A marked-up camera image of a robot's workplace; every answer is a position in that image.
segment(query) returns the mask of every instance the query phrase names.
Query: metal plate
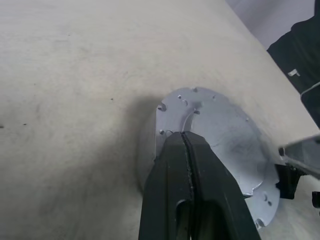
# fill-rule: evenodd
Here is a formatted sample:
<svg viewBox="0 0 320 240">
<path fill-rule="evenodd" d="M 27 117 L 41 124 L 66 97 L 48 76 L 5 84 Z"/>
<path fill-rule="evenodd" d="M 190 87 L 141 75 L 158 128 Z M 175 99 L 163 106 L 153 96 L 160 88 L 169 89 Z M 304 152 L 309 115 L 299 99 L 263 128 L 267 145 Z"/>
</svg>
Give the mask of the metal plate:
<svg viewBox="0 0 320 240">
<path fill-rule="evenodd" d="M 170 93 L 148 120 L 141 132 L 138 154 L 138 175 L 142 188 L 166 138 L 182 131 L 191 131 L 205 138 L 234 176 L 244 196 L 252 197 L 268 190 L 270 195 L 273 194 L 270 196 L 272 199 L 278 198 L 269 206 L 269 213 L 251 212 L 256 219 L 263 219 L 266 226 L 277 210 L 279 194 L 275 186 L 278 181 L 276 172 L 264 183 L 269 159 L 260 141 L 261 133 L 239 106 L 230 103 L 224 95 L 206 88 L 180 88 Z M 265 206 L 264 199 L 254 199 L 254 204 L 248 204 L 250 211 Z"/>
</svg>

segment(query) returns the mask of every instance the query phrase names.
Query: white surface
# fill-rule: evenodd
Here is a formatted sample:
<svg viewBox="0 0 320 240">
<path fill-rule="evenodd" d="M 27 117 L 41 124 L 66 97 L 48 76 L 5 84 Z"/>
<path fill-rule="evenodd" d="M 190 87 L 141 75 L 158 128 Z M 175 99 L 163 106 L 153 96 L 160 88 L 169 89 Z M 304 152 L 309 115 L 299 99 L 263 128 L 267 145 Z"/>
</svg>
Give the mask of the white surface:
<svg viewBox="0 0 320 240">
<path fill-rule="evenodd" d="M 311 18 L 315 0 L 226 0 L 249 31 L 268 49 L 291 27 Z"/>
<path fill-rule="evenodd" d="M 318 133 L 222 0 L 0 0 L 0 11 L 0 239 L 137 239 L 138 132 L 174 89 L 228 96 L 274 152 Z M 320 239 L 303 184 L 264 239 Z"/>
</svg>

